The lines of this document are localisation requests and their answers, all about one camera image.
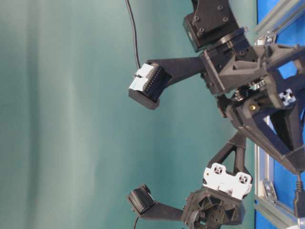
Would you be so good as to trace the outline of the black lower robot arm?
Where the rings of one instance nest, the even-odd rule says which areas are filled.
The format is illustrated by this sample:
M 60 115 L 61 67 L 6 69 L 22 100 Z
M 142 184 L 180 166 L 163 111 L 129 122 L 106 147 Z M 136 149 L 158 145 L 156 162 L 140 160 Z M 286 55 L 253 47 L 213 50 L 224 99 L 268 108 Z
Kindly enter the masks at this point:
M 252 177 L 244 165 L 246 138 L 237 132 L 210 160 L 203 172 L 203 186 L 191 192 L 183 209 L 156 201 L 143 184 L 127 196 L 138 219 L 181 221 L 190 229 L 219 229 L 240 225 L 242 200 L 252 189 Z

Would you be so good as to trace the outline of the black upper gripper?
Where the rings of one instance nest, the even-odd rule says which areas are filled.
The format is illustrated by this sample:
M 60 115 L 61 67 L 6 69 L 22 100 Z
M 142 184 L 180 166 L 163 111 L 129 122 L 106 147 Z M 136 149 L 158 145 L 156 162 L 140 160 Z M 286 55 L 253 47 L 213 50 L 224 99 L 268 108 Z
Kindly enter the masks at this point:
M 243 135 L 292 173 L 305 170 L 301 111 L 305 107 L 305 48 L 282 44 L 250 46 L 247 41 L 215 44 L 200 54 L 202 76 L 223 116 Z M 275 108 L 264 92 L 251 95 L 253 84 L 288 62 L 295 76 L 276 80 L 279 92 L 291 88 L 297 101 Z

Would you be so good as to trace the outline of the black gripper finger taped pad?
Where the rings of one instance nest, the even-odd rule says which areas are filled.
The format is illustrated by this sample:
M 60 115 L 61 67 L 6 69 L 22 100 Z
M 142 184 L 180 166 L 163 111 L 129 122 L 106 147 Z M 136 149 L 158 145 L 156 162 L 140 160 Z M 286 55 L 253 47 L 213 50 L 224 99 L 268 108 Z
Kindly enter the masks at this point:
M 148 109 L 159 106 L 164 89 L 205 70 L 199 57 L 148 60 L 134 75 L 128 96 Z

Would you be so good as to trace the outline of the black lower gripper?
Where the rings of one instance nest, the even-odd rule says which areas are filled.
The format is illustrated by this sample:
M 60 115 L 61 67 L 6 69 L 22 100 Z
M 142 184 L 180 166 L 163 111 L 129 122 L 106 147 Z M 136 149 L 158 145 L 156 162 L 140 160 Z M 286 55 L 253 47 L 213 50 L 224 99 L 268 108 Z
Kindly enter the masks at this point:
M 237 132 L 221 150 L 208 162 L 222 164 L 227 157 L 235 152 L 233 173 L 248 174 L 244 165 L 246 137 Z M 222 226 L 240 225 L 244 219 L 244 205 L 241 200 L 208 187 L 192 192 L 183 210 L 165 205 L 151 196 L 150 189 L 141 184 L 127 196 L 132 211 L 143 219 L 181 219 L 187 226 Z

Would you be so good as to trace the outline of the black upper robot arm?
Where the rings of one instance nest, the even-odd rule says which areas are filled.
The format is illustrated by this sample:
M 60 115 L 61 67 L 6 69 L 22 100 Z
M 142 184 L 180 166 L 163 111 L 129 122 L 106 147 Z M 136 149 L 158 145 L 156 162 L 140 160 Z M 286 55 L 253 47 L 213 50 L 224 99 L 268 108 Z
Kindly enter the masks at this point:
M 294 174 L 305 170 L 305 49 L 251 46 L 226 0 L 195 0 L 183 26 L 197 57 L 148 60 L 128 95 L 155 109 L 165 88 L 200 74 L 223 117 Z

